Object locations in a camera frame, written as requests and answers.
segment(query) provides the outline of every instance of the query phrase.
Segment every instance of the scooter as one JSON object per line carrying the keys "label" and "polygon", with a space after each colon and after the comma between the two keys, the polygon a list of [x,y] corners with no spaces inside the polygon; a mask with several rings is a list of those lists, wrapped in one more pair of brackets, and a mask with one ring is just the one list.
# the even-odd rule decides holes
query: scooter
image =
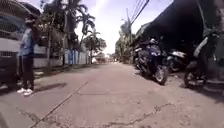
{"label": "scooter", "polygon": [[177,72],[185,68],[189,63],[187,54],[178,50],[171,50],[167,57],[167,62],[169,65],[169,70],[171,72]]}
{"label": "scooter", "polygon": [[142,76],[152,76],[160,85],[167,81],[169,71],[163,63],[166,59],[164,50],[161,49],[160,43],[151,39],[145,48],[139,51],[139,68]]}
{"label": "scooter", "polygon": [[214,42],[208,41],[209,38],[219,38],[219,32],[216,30],[210,31],[202,40],[202,42],[196,47],[194,51],[194,58],[187,66],[187,70],[184,75],[184,84],[188,88],[194,88],[194,87],[203,87],[203,85],[207,82],[207,69],[208,67],[203,66],[206,65],[206,61],[204,61],[203,55],[205,55],[206,48],[211,47],[208,46],[208,44]]}

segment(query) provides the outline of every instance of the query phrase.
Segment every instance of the motorcycle wheel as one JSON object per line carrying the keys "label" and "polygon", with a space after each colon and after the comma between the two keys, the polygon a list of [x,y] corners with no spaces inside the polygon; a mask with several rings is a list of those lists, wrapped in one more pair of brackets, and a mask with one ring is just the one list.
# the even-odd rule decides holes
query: motorcycle wheel
{"label": "motorcycle wheel", "polygon": [[169,68],[171,72],[178,72],[181,69],[180,67],[176,66],[173,61],[170,62]]}
{"label": "motorcycle wheel", "polygon": [[184,74],[184,84],[187,88],[197,87],[197,79],[195,76],[195,71],[193,69],[186,71],[186,73]]}
{"label": "motorcycle wheel", "polygon": [[166,66],[160,65],[157,67],[157,71],[155,73],[155,79],[157,83],[159,83],[160,85],[165,85],[168,75],[169,75],[169,71]]}

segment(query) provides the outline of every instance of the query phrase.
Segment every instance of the jeans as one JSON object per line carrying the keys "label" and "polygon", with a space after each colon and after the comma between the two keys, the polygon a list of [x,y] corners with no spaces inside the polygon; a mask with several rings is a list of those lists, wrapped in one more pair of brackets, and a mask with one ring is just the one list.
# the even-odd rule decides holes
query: jeans
{"label": "jeans", "polygon": [[24,89],[34,89],[33,57],[22,56],[22,80]]}

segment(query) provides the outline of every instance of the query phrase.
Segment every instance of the concrete road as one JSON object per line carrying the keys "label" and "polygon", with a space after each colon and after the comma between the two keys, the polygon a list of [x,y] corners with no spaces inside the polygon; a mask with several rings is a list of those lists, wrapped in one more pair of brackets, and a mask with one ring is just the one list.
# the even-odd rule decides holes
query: concrete road
{"label": "concrete road", "polygon": [[166,86],[108,64],[36,80],[36,93],[0,94],[1,128],[224,128],[221,93]]}

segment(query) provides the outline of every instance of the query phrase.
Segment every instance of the blue motorcycle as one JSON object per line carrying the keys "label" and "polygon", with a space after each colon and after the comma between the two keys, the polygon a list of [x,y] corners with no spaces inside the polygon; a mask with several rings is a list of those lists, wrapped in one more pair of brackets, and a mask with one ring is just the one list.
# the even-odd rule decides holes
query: blue motorcycle
{"label": "blue motorcycle", "polygon": [[144,42],[138,51],[138,66],[142,76],[151,76],[160,85],[164,85],[169,75],[165,64],[166,53],[155,39]]}

